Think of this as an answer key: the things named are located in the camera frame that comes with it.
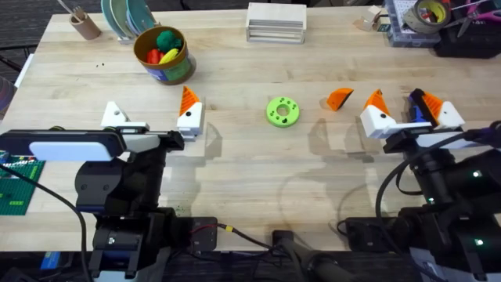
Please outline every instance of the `green ring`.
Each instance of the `green ring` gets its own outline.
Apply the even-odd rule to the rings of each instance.
[[[283,116],[277,112],[279,108],[285,108],[287,115]],[[268,121],[280,128],[287,128],[296,123],[299,118],[299,106],[296,101],[287,97],[277,97],[271,100],[266,107],[266,117]]]

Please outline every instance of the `green pom pom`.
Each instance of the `green pom pom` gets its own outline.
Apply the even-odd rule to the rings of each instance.
[[[161,52],[169,52],[173,48],[180,49],[182,41],[172,31],[162,31],[157,37],[157,47]]]

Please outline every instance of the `green lego baseplate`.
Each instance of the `green lego baseplate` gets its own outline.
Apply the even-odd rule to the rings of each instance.
[[[34,157],[9,156],[2,165],[38,181],[44,161]],[[0,169],[0,215],[26,215],[35,187]]]

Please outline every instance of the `orange triangular piece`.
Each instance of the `orange triangular piece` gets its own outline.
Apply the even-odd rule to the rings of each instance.
[[[367,106],[373,105],[376,108],[380,109],[383,113],[390,115],[390,111],[386,108],[386,103],[383,100],[383,93],[381,89],[376,90],[367,100],[366,105],[363,107],[365,110]]]
[[[327,105],[329,105],[332,110],[339,110],[352,93],[353,89],[338,89],[330,93],[329,98],[327,99]]]
[[[441,99],[431,95],[428,92],[425,92],[423,95],[423,101],[430,110],[433,118],[435,120],[438,119],[438,115],[440,114],[440,109],[442,108],[442,104],[444,103]]]
[[[194,103],[200,102],[198,97],[191,89],[186,86],[182,87],[181,108],[179,109],[179,117],[182,116]]]

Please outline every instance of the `black cable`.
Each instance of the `black cable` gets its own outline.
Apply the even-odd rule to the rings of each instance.
[[[36,186],[37,188],[53,196],[57,200],[62,201],[63,204],[68,206],[68,208],[70,208],[77,215],[81,227],[81,268],[84,272],[84,277],[87,280],[87,282],[92,282],[91,274],[88,271],[87,260],[85,258],[85,252],[87,251],[87,226],[85,225],[85,219],[84,216],[81,214],[81,212],[79,212],[77,208],[73,204],[71,204],[67,199],[61,197],[58,193],[50,190],[49,188],[43,186],[42,184],[27,178],[26,176],[20,174],[19,172],[7,168],[3,164],[0,164],[0,168],[11,175],[14,175],[17,178],[22,179],[23,181],[30,183],[33,186]]]
[[[337,229],[337,232],[345,237],[348,236],[348,233],[344,232],[344,231],[341,231],[341,229],[339,229],[339,226],[343,223],[346,223],[346,220],[341,220],[339,222],[337,222],[337,225],[336,225],[336,229]]]
[[[176,259],[177,257],[179,257],[179,255],[182,253],[182,251],[177,251],[175,253],[171,253],[169,255],[169,257],[167,258],[167,262],[165,263],[165,265],[168,265],[169,262],[173,261],[174,259]]]
[[[294,268],[296,269],[297,281],[305,282],[306,281],[305,273],[303,273],[303,268],[301,267],[299,259],[297,258],[297,255],[294,252],[294,250],[291,250],[285,244],[279,244],[279,247],[285,250],[285,252],[290,256],[290,259],[292,259],[292,263],[294,264]]]
[[[199,259],[199,260],[203,260],[203,261],[207,261],[207,262],[222,263],[221,259],[210,258],[210,257],[203,257],[203,256],[195,255],[195,254],[193,254],[191,252],[188,252],[188,251],[185,251],[185,253],[188,254],[188,255],[191,255],[195,259]],[[268,261],[268,260],[266,260],[266,259],[263,258],[264,256],[269,255],[269,254],[271,254],[271,251],[265,251],[265,252],[263,252],[261,254],[244,256],[242,258],[233,259],[232,262],[241,262],[241,261],[245,261],[245,260],[254,260],[255,259],[258,262],[268,263],[269,265],[275,266],[276,268],[281,268],[282,267],[281,265],[277,265],[275,262],[270,262],[270,261]]]
[[[273,277],[257,277],[256,280],[254,281],[275,281],[275,282],[284,282],[283,280],[280,280],[278,278],[273,278]]]
[[[423,191],[404,191],[400,189],[400,179],[402,178],[402,174],[404,173],[405,168],[402,169],[400,172],[397,174],[397,178],[395,179],[395,185],[397,186],[398,191],[400,191],[402,194],[405,194],[407,196],[421,196],[423,195]]]
[[[59,277],[61,274],[63,274],[63,272],[58,271],[58,272],[53,273],[53,274],[51,274],[51,275],[47,275],[47,276],[44,276],[44,277],[38,278],[38,280],[43,281],[43,280],[47,280],[47,279],[56,278],[56,277]]]
[[[179,4],[181,5],[181,8],[183,10],[185,10],[185,11],[191,11],[191,8],[187,4],[185,4],[183,0],[179,0]]]
[[[223,229],[225,230],[225,229],[226,229],[226,227],[227,227],[227,225],[226,225],[226,224],[222,224],[222,223],[218,223],[218,227],[223,228]],[[240,230],[238,230],[238,229],[237,229],[237,228],[235,228],[235,227],[233,227],[233,228],[232,228],[231,232],[232,232],[232,233],[235,233],[236,235],[238,235],[238,236],[242,237],[242,238],[243,238],[243,239],[245,239],[245,240],[248,240],[248,241],[249,241],[249,242],[251,242],[251,243],[256,244],[257,246],[261,246],[261,247],[266,248],[266,249],[268,249],[268,250],[273,250],[273,249],[275,249],[274,247],[272,247],[272,246],[270,246],[270,245],[268,245],[268,244],[262,243],[262,242],[260,242],[260,241],[258,241],[258,240],[255,240],[254,238],[249,237],[248,235],[246,235],[246,234],[244,234],[244,233],[240,232]]]
[[[393,250],[395,251],[395,253],[397,253],[398,255],[402,256],[404,259],[406,259],[407,262],[410,263],[412,266],[414,266],[417,271],[419,271],[422,274],[430,277],[432,280],[436,280],[436,281],[440,281],[440,282],[446,282],[446,280],[438,277],[437,275],[433,274],[432,272],[430,272],[430,271],[424,269],[423,267],[419,266],[416,262],[414,262],[412,260],[412,258],[409,258],[408,256],[406,256],[403,253],[403,251],[400,250],[400,248],[397,246],[397,244],[393,241],[393,239],[391,239],[390,233],[386,230],[386,228],[384,226],[384,222],[383,222],[383,218],[382,218],[382,214],[381,214],[381,202],[383,200],[384,191],[386,190],[386,188],[387,188],[388,184],[390,183],[390,181],[400,171],[403,171],[407,165],[409,165],[410,163],[416,161],[419,157],[423,156],[424,154],[430,153],[432,150],[436,150],[436,149],[440,148],[441,146],[444,146],[444,145],[447,145],[447,144],[452,143],[454,141],[457,141],[459,139],[462,139],[465,135],[466,135],[466,133],[463,132],[463,133],[460,133],[458,135],[449,137],[449,138],[444,139],[444,140],[442,140],[442,141],[440,141],[440,142],[438,142],[438,143],[436,143],[436,144],[434,144],[432,146],[429,146],[426,149],[421,150],[420,152],[414,154],[412,157],[407,158],[401,164],[399,164],[396,168],[394,168],[390,172],[390,174],[388,174],[388,176],[384,179],[383,183],[381,183],[381,186],[380,186],[379,190],[377,191],[377,197],[376,197],[376,217],[377,217],[377,219],[379,221],[380,228],[381,228],[381,231],[382,231],[382,233],[384,235],[384,238],[387,240],[387,242],[393,248]]]
[[[252,275],[250,275],[250,280],[254,281],[254,278],[256,277],[256,271],[258,271],[259,267],[259,261],[256,262],[256,266],[252,269]]]
[[[346,230],[346,232],[342,231],[339,227],[341,226],[341,224],[346,224],[346,222],[353,222],[353,223],[358,223],[358,224],[363,224],[363,225],[366,225],[366,226],[372,226],[372,227],[377,227],[377,229],[380,228],[379,224],[375,224],[375,223],[371,223],[371,222],[365,222],[363,220],[356,220],[356,219],[343,219],[339,222],[337,222],[337,225],[336,225],[336,229],[337,229],[337,232],[339,232],[341,235],[343,236],[348,236],[348,230]]]

